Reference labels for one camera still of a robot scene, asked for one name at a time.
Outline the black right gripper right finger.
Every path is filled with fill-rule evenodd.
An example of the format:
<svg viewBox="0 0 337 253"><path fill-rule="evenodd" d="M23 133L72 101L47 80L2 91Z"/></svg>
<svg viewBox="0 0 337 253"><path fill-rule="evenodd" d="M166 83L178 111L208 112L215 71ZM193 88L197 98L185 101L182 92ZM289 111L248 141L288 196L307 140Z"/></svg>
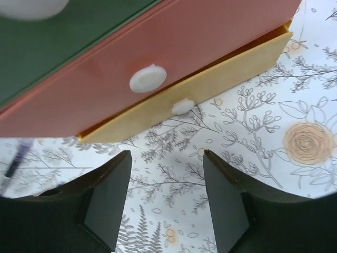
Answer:
<svg viewBox="0 0 337 253"><path fill-rule="evenodd" d="M336 252L336 194L278 190L206 150L206 192L218 252Z"/></svg>

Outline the green red yellow drawer box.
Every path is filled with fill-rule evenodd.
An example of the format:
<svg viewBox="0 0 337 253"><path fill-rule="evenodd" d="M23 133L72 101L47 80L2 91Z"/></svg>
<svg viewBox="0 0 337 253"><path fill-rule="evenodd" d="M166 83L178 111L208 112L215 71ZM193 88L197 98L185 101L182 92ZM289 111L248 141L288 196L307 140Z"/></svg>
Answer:
<svg viewBox="0 0 337 253"><path fill-rule="evenodd" d="M300 1L1 1L1 137L88 134L291 22Z"/></svg>

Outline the yellow bottom drawer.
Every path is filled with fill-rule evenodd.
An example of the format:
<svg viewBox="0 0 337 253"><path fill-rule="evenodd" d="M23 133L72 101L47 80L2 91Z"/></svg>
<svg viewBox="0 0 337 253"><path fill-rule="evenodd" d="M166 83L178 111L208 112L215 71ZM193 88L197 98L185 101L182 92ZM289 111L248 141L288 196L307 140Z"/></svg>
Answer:
<svg viewBox="0 0 337 253"><path fill-rule="evenodd" d="M80 143L120 142L270 69L292 37L291 22L151 96L88 134Z"/></svg>

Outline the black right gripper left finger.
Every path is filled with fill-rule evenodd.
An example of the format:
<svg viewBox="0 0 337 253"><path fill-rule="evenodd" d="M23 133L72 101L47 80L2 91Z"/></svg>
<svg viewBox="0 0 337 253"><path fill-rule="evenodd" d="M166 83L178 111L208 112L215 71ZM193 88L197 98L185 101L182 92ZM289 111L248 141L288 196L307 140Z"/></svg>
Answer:
<svg viewBox="0 0 337 253"><path fill-rule="evenodd" d="M1 198L1 252L114 252L132 156L38 196Z"/></svg>

